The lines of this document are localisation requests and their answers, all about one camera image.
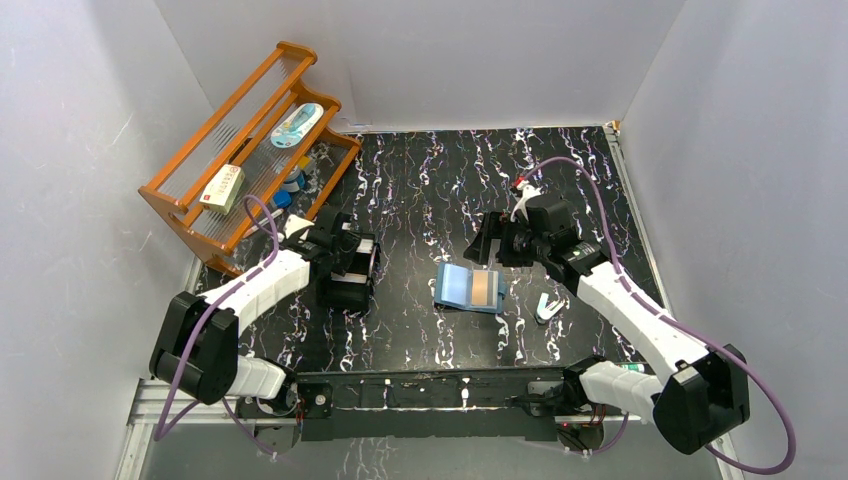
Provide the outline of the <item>blue card holder wallet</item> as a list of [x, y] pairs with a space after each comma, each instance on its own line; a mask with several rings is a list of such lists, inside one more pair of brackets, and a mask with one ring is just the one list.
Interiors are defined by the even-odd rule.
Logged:
[[434, 287], [434, 303], [462, 311], [501, 314], [504, 310], [503, 302], [507, 294], [507, 285], [503, 275], [496, 271], [499, 273], [497, 306], [495, 308], [475, 308], [471, 305], [470, 292], [473, 270], [480, 269], [469, 269], [455, 264], [441, 263], [438, 266]]

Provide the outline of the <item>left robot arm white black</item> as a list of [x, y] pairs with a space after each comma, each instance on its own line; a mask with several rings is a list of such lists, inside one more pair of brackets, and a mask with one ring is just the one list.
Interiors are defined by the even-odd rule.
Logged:
[[150, 373], [206, 405], [228, 396], [253, 397], [275, 416], [293, 412], [299, 400], [293, 371], [240, 354], [238, 341], [260, 316], [309, 286], [322, 306], [367, 310], [379, 244], [350, 220], [334, 207], [321, 208], [314, 220], [292, 215], [282, 228], [269, 228], [276, 247], [268, 258], [217, 288], [176, 295]]

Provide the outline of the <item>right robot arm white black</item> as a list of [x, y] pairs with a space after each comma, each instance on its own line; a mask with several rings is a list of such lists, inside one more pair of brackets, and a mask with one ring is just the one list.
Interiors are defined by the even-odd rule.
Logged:
[[599, 404], [653, 423], [677, 451], [692, 454], [750, 418], [748, 380], [732, 345], [709, 347], [662, 320], [651, 300], [616, 271], [596, 242], [580, 238], [568, 204], [544, 194], [523, 212], [489, 212], [463, 256], [483, 265], [492, 254], [505, 267], [540, 264], [555, 281], [614, 326], [646, 360], [650, 371], [628, 370], [593, 355], [563, 371], [563, 382], [517, 398], [529, 412], [590, 413]]

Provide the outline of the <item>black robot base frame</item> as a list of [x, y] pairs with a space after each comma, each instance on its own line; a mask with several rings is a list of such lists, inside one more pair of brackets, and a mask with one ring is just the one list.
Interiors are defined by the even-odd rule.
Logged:
[[175, 384], [175, 367], [162, 370], [153, 397], [163, 426], [183, 416], [224, 408], [239, 425], [291, 426], [304, 441], [355, 437], [516, 436], [553, 441], [556, 420], [580, 424], [604, 411], [654, 424], [677, 451], [692, 454], [746, 419], [715, 360], [668, 374], [639, 372], [592, 356], [568, 367], [295, 372], [257, 360], [201, 372], [190, 369], [187, 387]]

